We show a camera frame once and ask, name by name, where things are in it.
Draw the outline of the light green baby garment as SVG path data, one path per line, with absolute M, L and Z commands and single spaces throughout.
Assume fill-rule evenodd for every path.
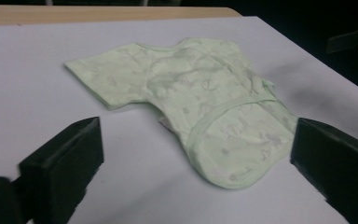
M 155 106 L 191 165 L 218 187 L 252 186 L 292 147 L 296 116 L 231 41 L 131 43 L 65 66 L 110 110 Z

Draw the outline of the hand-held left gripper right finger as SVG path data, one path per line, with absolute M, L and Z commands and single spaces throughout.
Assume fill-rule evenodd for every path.
M 358 224 L 358 139 L 301 118 L 290 162 L 350 224 Z

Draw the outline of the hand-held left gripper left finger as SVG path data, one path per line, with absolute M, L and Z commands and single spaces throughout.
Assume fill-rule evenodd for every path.
M 34 224 L 66 224 L 102 164 L 100 119 L 69 125 L 19 164 L 23 218 Z

